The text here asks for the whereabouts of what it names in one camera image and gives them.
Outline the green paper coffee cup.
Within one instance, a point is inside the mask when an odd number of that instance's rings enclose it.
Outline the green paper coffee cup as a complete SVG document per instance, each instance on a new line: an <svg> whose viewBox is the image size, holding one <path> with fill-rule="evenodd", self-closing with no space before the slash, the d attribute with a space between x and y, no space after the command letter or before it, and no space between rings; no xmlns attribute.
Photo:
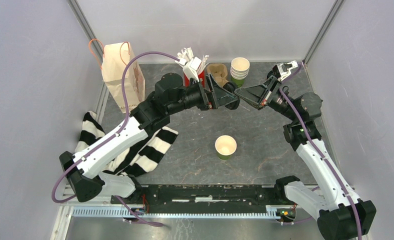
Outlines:
<svg viewBox="0 0 394 240"><path fill-rule="evenodd" d="M228 160L236 152L237 142L232 136L222 135L216 139L214 147L220 160Z"/></svg>

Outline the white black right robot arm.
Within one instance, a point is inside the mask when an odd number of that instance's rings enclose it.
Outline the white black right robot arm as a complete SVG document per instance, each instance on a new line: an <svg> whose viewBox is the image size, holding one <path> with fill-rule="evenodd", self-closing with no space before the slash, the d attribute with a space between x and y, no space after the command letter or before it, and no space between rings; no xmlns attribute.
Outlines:
<svg viewBox="0 0 394 240"><path fill-rule="evenodd" d="M274 76L234 93L255 109L269 107L290 120L283 127L284 137L320 189L320 193L315 193L296 176L287 176L276 181L274 199L280 204L291 201L303 208L326 240L362 239L377 210L372 201L361 199L331 159L315 123L322 114L321 98L313 92L292 98L288 87Z"/></svg>

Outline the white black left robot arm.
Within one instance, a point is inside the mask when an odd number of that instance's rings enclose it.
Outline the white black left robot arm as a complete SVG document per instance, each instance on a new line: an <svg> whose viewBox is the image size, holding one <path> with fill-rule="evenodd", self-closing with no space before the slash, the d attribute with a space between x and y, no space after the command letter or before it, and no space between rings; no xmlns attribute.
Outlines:
<svg viewBox="0 0 394 240"><path fill-rule="evenodd" d="M173 114L193 107L207 111L226 106L232 110L239 104L235 83L219 86L211 74L206 75L205 82L208 88L200 82L186 87L179 74L167 73L115 129L82 151L62 153L59 160L74 197L80 203L97 196L119 196L130 204L138 203L142 198L138 182L132 176L105 173L104 167L169 124Z"/></svg>

